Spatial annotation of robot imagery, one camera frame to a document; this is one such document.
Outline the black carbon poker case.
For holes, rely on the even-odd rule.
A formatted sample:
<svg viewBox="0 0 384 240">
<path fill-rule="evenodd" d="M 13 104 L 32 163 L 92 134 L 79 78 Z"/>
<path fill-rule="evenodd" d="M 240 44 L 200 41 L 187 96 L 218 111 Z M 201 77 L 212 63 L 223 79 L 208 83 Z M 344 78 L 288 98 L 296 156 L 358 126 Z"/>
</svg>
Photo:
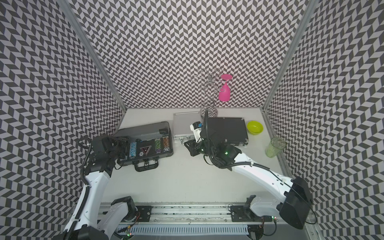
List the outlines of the black carbon poker case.
<svg viewBox="0 0 384 240">
<path fill-rule="evenodd" d="M 210 138 L 215 143 L 247 146 L 249 137 L 244 118 L 208 118 Z"/>
</svg>

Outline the large black poker case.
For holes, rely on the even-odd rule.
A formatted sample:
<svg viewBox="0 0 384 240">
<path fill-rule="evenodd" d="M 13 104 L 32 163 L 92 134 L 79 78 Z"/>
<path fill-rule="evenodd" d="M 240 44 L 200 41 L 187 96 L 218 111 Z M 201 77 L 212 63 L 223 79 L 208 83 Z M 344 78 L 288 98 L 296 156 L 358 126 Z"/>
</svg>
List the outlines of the large black poker case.
<svg viewBox="0 0 384 240">
<path fill-rule="evenodd" d="M 166 121 L 120 129 L 114 136 L 128 137 L 130 143 L 137 142 L 137 156 L 134 159 L 130 159 L 128 156 L 125 161 L 117 161 L 120 167 L 133 165 L 137 172 L 154 170 L 159 166 L 159 159 L 168 158 L 174 154 L 171 128 L 170 124 Z M 170 139 L 171 150 L 163 152 L 162 139 L 167 136 Z M 162 140 L 162 152 L 160 154 L 155 153 L 155 139 Z M 151 151 L 147 156 L 140 156 L 140 148 L 145 146 L 152 146 Z"/>
</svg>

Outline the small silver poker case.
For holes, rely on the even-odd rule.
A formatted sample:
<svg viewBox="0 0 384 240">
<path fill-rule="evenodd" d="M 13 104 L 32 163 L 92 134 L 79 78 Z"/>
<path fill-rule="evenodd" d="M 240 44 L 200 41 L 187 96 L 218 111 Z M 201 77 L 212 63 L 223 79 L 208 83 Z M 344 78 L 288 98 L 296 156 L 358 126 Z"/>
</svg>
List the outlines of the small silver poker case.
<svg viewBox="0 0 384 240">
<path fill-rule="evenodd" d="M 190 141 L 195 138 L 190 126 L 195 122 L 200 122 L 199 112 L 175 113 L 173 118 L 173 139 L 175 142 Z"/>
</svg>

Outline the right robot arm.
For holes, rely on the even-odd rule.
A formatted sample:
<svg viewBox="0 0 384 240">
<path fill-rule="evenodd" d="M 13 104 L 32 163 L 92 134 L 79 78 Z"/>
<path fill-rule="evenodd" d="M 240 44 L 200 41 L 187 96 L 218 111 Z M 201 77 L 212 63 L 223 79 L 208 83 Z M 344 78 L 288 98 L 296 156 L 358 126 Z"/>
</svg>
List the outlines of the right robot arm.
<svg viewBox="0 0 384 240">
<path fill-rule="evenodd" d="M 274 201 L 260 201 L 249 197 L 245 209 L 258 217 L 279 215 L 290 226 L 302 230 L 308 224 L 308 216 L 314 213 L 313 195 L 307 181 L 301 177 L 292 179 L 263 166 L 239 148 L 218 138 L 208 123 L 190 125 L 197 152 L 208 157 L 213 166 L 243 175 L 266 189 Z"/>
</svg>

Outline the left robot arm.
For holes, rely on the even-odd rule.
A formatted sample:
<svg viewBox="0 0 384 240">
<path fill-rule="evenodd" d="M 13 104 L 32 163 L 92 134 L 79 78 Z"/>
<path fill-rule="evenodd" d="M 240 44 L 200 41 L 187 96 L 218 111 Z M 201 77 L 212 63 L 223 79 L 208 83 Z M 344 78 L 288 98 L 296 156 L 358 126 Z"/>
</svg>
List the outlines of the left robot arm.
<svg viewBox="0 0 384 240">
<path fill-rule="evenodd" d="M 63 231 L 53 237 L 55 240 L 109 240 L 122 221 L 135 223 L 140 216 L 132 197 L 127 196 L 114 200 L 107 214 L 98 220 L 116 162 L 129 156 L 129 138 L 101 135 L 86 141 L 90 145 L 81 166 L 84 186 L 72 216 Z"/>
</svg>

